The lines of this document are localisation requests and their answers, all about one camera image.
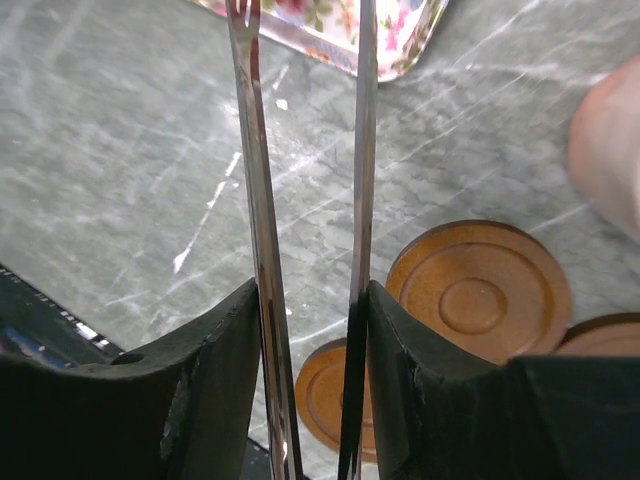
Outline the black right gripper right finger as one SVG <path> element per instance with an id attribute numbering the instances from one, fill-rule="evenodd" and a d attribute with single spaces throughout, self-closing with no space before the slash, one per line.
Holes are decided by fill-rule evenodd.
<path id="1" fill-rule="evenodd" d="M 368 377 L 383 479 L 635 479 L 635 358 L 476 357 L 369 287 Z"/>

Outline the metal serving tongs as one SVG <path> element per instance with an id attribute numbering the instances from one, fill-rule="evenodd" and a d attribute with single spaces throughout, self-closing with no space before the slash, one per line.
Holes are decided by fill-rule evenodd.
<path id="1" fill-rule="evenodd" d="M 346 364 L 337 476 L 358 479 L 362 463 L 362 423 L 366 365 L 368 285 L 375 183 L 376 95 L 378 83 L 376 4 L 360 4 L 354 145 L 354 245 L 347 322 Z M 259 58 L 261 4 L 226 4 L 245 177 L 249 201 L 255 277 L 259 291 L 262 360 L 271 476 L 303 476 L 294 382 Z"/>

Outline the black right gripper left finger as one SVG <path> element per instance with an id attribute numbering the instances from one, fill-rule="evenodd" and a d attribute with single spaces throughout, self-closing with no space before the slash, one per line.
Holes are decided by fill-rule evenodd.
<path id="1" fill-rule="evenodd" d="M 1 357 L 5 479 L 236 479 L 260 356 L 258 293 L 108 364 Z"/>

